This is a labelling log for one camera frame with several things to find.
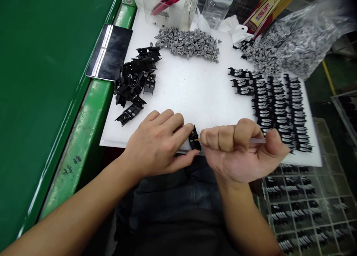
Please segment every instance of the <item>white foam board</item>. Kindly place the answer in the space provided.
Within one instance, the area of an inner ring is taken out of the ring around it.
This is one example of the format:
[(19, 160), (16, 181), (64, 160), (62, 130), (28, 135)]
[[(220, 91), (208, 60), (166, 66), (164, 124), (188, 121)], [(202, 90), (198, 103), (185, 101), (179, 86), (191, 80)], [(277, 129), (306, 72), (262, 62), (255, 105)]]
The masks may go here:
[[(148, 47), (150, 42), (155, 43), (154, 37), (159, 30), (157, 26), (145, 22), (142, 9), (137, 10), (132, 29), (133, 34), (125, 62), (131, 61), (138, 55), (137, 48)], [(196, 57), (187, 60), (172, 55), (167, 49), (160, 50), (162, 60), (156, 64), (154, 93), (153, 95), (141, 93), (140, 97), (147, 104), (137, 117), (124, 127), (115, 119), (132, 103), (127, 102), (125, 108), (122, 108), (120, 105), (115, 105), (115, 96), (113, 96), (100, 145), (126, 147), (130, 136), (153, 110), (161, 113), (170, 108), (175, 113), (181, 113), (185, 123), (195, 124), (198, 134), (204, 128), (236, 124), (241, 118), (256, 121), (253, 115), (252, 97), (236, 94), (236, 88), (232, 87), (232, 81), (230, 81), (233, 76), (228, 75), (229, 67), (253, 71), (253, 65), (241, 59), (242, 53), (232, 48), (232, 38), (228, 33), (212, 30), (211, 35), (222, 41), (218, 44), (220, 52), (218, 64)], [(321, 167), (319, 144), (303, 81), (301, 85), (307, 115), (305, 126), (308, 129), (313, 150), (312, 153), (295, 151), (295, 154), (289, 154), (283, 163)], [(187, 141), (180, 150), (190, 149)]]

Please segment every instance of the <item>cardboard box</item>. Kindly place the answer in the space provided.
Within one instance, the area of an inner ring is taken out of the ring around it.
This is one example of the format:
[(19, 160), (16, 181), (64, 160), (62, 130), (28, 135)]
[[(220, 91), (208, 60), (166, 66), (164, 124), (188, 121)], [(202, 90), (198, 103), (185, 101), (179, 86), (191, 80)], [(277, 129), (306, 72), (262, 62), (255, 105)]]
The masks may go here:
[(243, 23), (248, 33), (256, 38), (290, 4), (292, 0), (260, 0), (254, 11)]

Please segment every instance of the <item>right hand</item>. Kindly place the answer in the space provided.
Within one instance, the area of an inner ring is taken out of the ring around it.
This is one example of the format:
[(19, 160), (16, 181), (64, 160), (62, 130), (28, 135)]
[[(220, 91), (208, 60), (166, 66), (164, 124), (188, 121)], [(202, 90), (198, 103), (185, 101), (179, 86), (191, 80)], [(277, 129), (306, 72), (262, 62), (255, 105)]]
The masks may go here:
[(259, 126), (250, 119), (237, 125), (201, 131), (206, 159), (225, 182), (249, 183), (274, 171), (290, 152), (276, 129), (266, 134), (265, 144), (250, 145), (250, 138), (263, 138)]

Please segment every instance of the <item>green metal frame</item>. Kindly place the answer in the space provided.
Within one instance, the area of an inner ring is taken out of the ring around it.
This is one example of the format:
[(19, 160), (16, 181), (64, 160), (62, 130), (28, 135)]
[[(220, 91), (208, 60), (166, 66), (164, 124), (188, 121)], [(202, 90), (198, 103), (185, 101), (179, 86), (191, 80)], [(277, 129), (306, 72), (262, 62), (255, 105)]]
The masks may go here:
[[(114, 0), (111, 6), (111, 9), (106, 17), (106, 23), (112, 23), (114, 21), (115, 14), (117, 13), (117, 9), (119, 7), (120, 0)], [(41, 207), (43, 205), (44, 199), (48, 192), (48, 188), (50, 186), (51, 177), (53, 176), (54, 170), (58, 165), (58, 162), (61, 158), (63, 147), (66, 144), (68, 139), (68, 135), (71, 132), (73, 122), (77, 117), (78, 110), (83, 101), (83, 97), (87, 91), (88, 85), (90, 83), (90, 79), (88, 79), (83, 73), (82, 78), (78, 84), (78, 87), (75, 92), (75, 97), (68, 107), (66, 116), (62, 122), (61, 128), (58, 132), (56, 140), (51, 149), (51, 153), (48, 156), (46, 165), (41, 174), (41, 178), (37, 185), (36, 193), (33, 197), (32, 203), (28, 209), (28, 213), (20, 231), (17, 234), (17, 237), (20, 237), (23, 233), (29, 230), (36, 222)]]
[[(136, 12), (134, 0), (122, 0), (116, 13), (114, 1), (107, 22), (131, 28)], [(113, 84), (91, 80), (82, 109), (77, 117), (59, 163), (50, 191), (40, 214), (43, 219), (98, 174), (103, 147), (100, 137), (113, 96)]]

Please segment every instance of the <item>clear plastic bag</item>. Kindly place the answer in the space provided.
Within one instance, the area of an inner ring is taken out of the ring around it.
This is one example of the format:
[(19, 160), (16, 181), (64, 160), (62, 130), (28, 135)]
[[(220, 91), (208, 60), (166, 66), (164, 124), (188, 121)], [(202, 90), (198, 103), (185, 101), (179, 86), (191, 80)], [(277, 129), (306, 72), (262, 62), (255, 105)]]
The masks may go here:
[(277, 20), (245, 53), (266, 75), (282, 68), (306, 80), (343, 34), (357, 30), (351, 0), (317, 0)]

